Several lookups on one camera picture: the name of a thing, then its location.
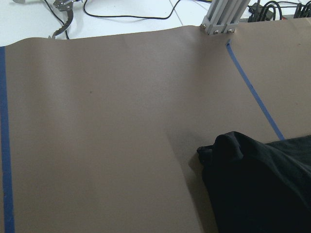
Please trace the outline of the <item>black printed t-shirt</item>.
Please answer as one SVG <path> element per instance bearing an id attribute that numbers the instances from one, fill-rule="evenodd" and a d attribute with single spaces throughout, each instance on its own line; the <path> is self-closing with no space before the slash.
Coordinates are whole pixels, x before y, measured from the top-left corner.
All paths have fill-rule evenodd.
<path id="1" fill-rule="evenodd" d="M 310 232 L 310 136 L 261 143 L 229 132 L 197 153 L 219 232 Z"/>

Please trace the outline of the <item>metal rod stand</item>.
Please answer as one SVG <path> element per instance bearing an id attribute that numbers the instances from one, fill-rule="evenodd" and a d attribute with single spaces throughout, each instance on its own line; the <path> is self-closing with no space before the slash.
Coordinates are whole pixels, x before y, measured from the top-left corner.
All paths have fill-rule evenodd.
<path id="1" fill-rule="evenodd" d="M 69 27 L 74 18 L 73 5 L 75 2 L 76 0 L 53 0 L 52 3 L 49 3 L 48 0 L 44 1 L 49 12 L 60 24 L 59 28 L 49 38 L 57 39 L 63 35 L 66 40 L 70 39 Z"/>

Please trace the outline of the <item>aluminium frame post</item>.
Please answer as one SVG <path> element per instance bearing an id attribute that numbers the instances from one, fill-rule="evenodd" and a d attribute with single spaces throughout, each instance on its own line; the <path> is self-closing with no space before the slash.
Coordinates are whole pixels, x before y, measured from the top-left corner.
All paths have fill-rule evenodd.
<path id="1" fill-rule="evenodd" d="M 249 0 L 213 0 L 200 25 L 206 34 L 233 33 Z"/>

